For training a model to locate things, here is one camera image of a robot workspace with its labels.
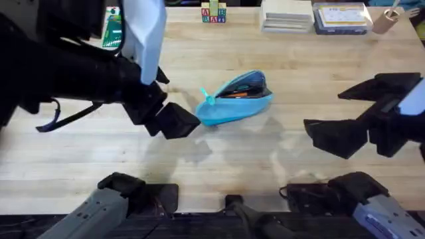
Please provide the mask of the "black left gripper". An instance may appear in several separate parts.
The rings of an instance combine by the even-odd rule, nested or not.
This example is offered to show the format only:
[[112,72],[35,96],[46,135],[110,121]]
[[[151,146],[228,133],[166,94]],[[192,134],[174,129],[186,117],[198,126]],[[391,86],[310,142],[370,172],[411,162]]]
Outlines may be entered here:
[[162,108],[167,94],[156,81],[162,84],[170,81],[160,67],[153,82],[148,84],[141,82],[143,68],[122,56],[110,58],[109,69],[112,71],[109,101],[121,104],[131,122],[144,124],[150,136],[161,132],[165,139],[183,138],[201,124],[196,116],[176,103],[169,102]]

